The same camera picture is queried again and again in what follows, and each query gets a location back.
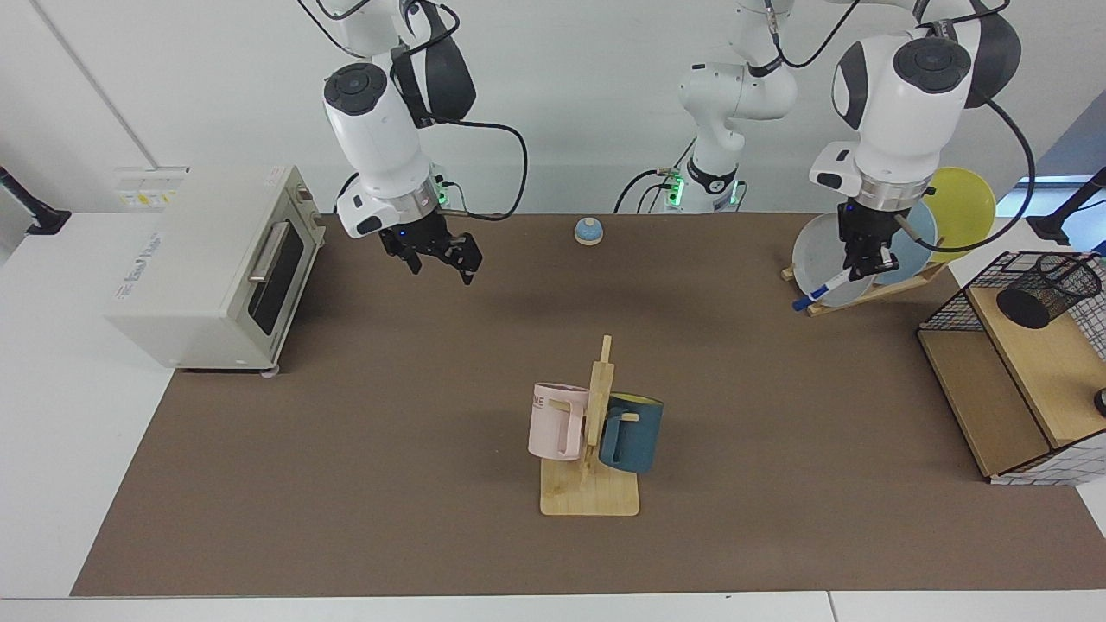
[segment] oven handle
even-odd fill
[[[258,257],[258,262],[253,265],[253,270],[250,271],[250,282],[251,283],[267,283],[273,274],[273,269],[276,267],[276,258],[280,257],[280,249],[284,246],[284,240],[288,238],[289,231],[292,229],[292,224],[288,220],[276,222],[269,229],[269,239],[265,240],[265,245],[261,248],[261,255]]]

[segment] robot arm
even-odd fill
[[[926,25],[848,49],[833,103],[859,141],[827,145],[810,175],[847,197],[837,210],[843,267],[853,280],[898,268],[890,251],[898,220],[928,191],[964,107],[998,94],[1021,55],[1018,35],[998,14],[942,21],[984,10],[978,0],[880,3],[910,9]]]
[[[738,162],[745,137],[739,120],[782,118],[795,104],[795,79],[785,68],[760,74],[754,68],[776,58],[770,20],[781,23],[791,14],[793,0],[775,2],[772,18],[763,0],[738,0],[737,24],[730,46],[744,64],[698,63],[680,84],[680,103],[699,127],[695,151],[680,170],[682,191],[672,210],[689,214],[717,211],[731,204]]]
[[[331,127],[357,172],[336,203],[343,227],[354,238],[377,234],[385,251],[413,273],[425,255],[456,268],[469,284],[482,261],[480,249],[470,234],[449,232],[432,164],[417,133],[435,117],[462,118],[476,100],[452,31],[428,0],[321,4],[338,22],[346,49],[365,58],[334,72],[323,91]],[[400,41],[395,29],[400,20],[422,43],[409,48]]]

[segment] yellow plate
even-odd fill
[[[973,245],[991,232],[994,225],[994,193],[982,177],[954,166],[939,168],[929,183],[937,194],[924,200],[937,221],[939,246]],[[936,252],[931,261],[945,263],[968,252]]]

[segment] blue mug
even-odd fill
[[[665,404],[659,400],[612,393],[599,445],[599,462],[611,468],[645,473],[653,467],[653,456],[660,435],[660,414]]]

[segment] plate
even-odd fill
[[[836,212],[823,214],[803,227],[795,239],[791,261],[795,267],[795,284],[807,296],[841,273],[845,242],[837,238]],[[849,281],[820,298],[818,302],[825,307],[844,307],[864,296],[874,280],[875,277],[865,277]]]
[[[933,219],[933,212],[929,210],[925,201],[919,201],[918,205],[910,209],[910,215],[906,217],[906,221],[921,236],[922,241],[930,245],[937,243],[937,221]],[[929,260],[933,257],[933,251],[915,243],[910,239],[910,236],[902,229],[899,229],[891,237],[891,251],[898,258],[899,267],[898,270],[877,274],[876,283],[880,286],[894,286],[895,283],[901,283],[910,279],[918,272],[921,272],[926,263],[929,263]]]
[[[994,193],[991,186],[967,168],[939,168],[929,185],[937,194],[926,197],[926,205],[937,221],[942,247],[973,245],[994,226]],[[932,261],[945,263],[968,252],[936,252]]]

